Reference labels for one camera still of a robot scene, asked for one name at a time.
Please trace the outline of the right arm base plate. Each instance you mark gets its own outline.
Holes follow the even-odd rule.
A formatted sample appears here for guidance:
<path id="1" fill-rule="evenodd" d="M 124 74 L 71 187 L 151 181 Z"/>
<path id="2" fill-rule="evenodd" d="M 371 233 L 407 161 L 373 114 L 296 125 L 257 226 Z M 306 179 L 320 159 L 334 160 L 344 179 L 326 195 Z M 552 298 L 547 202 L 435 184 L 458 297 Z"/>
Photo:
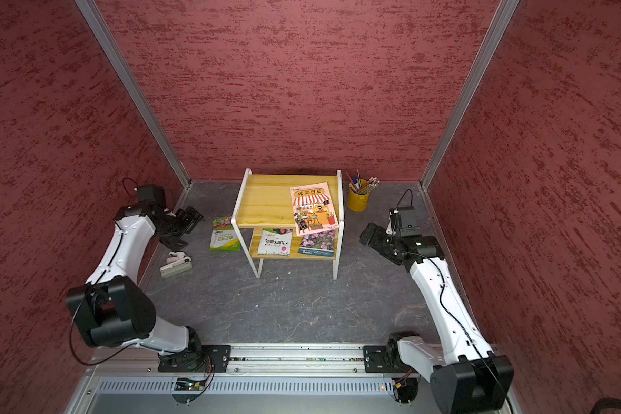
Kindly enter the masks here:
<path id="1" fill-rule="evenodd" d="M 393 374 L 396 372 L 389 361 L 386 345 L 367 345 L 362 350 L 364 368 L 367 374 Z"/>

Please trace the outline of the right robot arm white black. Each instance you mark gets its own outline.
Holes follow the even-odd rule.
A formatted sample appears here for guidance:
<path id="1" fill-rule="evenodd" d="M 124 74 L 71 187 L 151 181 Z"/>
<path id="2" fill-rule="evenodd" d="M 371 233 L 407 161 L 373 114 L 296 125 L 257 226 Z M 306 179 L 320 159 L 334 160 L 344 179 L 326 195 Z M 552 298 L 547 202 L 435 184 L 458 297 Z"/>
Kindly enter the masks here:
<path id="1" fill-rule="evenodd" d="M 420 336 L 393 334 L 390 361 L 419 373 L 430 384 L 443 413 L 511 410 L 508 392 L 514 376 L 512 364 L 506 356 L 494 353 L 476 327 L 436 238 L 370 223 L 360 242 L 408 271 L 424 296 L 442 345 L 436 351 Z"/>

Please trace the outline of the white sunflower seed bag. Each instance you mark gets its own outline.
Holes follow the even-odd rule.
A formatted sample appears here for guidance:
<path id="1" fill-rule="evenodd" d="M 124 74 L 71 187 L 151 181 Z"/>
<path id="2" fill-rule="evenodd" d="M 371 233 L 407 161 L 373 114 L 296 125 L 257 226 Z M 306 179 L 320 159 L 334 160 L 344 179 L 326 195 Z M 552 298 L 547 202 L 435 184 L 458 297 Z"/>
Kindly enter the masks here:
<path id="1" fill-rule="evenodd" d="M 264 229 L 260 237 L 258 255 L 289 256 L 292 239 L 292 229 Z"/>

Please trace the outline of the green white seed bag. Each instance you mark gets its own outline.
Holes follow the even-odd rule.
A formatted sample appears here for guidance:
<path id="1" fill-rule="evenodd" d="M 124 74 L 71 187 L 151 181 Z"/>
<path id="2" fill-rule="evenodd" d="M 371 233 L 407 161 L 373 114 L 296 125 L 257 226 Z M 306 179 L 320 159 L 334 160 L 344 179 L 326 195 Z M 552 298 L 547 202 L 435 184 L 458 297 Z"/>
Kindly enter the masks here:
<path id="1" fill-rule="evenodd" d="M 232 225 L 231 217 L 217 217 L 212 222 L 210 252 L 239 252 L 240 240 Z"/>

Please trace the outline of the pink flower seed bag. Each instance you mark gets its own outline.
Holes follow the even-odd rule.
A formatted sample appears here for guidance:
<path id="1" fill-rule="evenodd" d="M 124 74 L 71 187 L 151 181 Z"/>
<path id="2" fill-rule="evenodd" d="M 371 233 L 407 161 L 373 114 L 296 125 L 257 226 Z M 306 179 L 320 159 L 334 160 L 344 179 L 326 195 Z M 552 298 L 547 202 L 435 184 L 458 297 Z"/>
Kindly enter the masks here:
<path id="1" fill-rule="evenodd" d="M 299 246 L 300 255 L 333 257 L 336 252 L 336 231 L 329 230 L 305 235 Z"/>

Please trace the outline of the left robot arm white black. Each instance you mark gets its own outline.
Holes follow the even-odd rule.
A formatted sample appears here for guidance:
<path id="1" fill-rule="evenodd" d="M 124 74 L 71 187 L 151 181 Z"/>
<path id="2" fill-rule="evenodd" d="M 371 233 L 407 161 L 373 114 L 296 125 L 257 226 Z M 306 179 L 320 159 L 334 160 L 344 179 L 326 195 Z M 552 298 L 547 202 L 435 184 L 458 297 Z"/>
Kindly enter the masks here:
<path id="1" fill-rule="evenodd" d="M 152 238 L 174 252 L 202 215 L 193 207 L 167 212 L 149 200 L 122 207 L 100 264 L 80 287 L 70 289 L 66 306 L 71 333 L 90 348 L 144 348 L 157 353 L 160 371 L 195 371 L 205 365 L 196 331 L 159 317 L 154 303 L 137 284 L 141 262 Z"/>

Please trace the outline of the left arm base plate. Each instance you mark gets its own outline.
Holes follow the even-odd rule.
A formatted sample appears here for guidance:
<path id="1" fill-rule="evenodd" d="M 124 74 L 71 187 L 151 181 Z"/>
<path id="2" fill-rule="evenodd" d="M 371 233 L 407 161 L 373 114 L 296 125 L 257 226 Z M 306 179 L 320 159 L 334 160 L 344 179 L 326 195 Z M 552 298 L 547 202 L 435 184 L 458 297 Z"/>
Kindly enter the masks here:
<path id="1" fill-rule="evenodd" d="M 231 346 L 202 345 L 199 350 L 187 349 L 171 355 L 159 356 L 160 373 L 225 373 Z"/>

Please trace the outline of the orange shop picture book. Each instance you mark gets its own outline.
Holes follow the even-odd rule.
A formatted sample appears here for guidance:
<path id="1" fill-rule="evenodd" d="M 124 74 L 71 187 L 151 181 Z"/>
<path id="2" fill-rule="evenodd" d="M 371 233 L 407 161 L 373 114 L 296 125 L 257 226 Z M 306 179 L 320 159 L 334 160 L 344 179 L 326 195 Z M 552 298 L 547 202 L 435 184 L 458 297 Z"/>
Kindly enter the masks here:
<path id="1" fill-rule="evenodd" d="M 339 228 L 327 182 L 290 189 L 296 236 L 310 236 Z"/>

